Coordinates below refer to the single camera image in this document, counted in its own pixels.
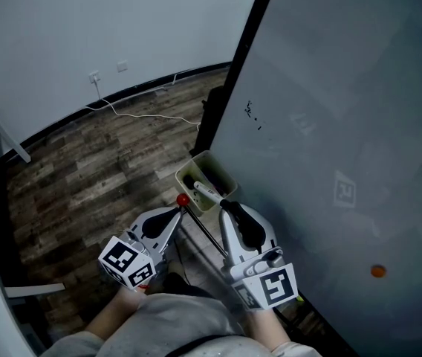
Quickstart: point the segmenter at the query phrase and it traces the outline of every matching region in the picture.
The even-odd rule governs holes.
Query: power outlet
[[[96,77],[96,78],[97,78],[97,80],[100,80],[100,73],[99,73],[99,71],[98,71],[98,70],[96,70],[96,71],[92,71],[92,72],[89,74],[89,80],[91,81],[91,83],[94,83],[94,77]]]
[[[121,71],[127,70],[129,67],[127,66],[127,60],[123,60],[120,62],[117,62],[117,71],[120,73]]]

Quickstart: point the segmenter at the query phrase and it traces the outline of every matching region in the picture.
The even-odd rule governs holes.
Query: red knob
[[[189,204],[189,197],[186,193],[178,194],[176,202],[180,206],[187,206]]]

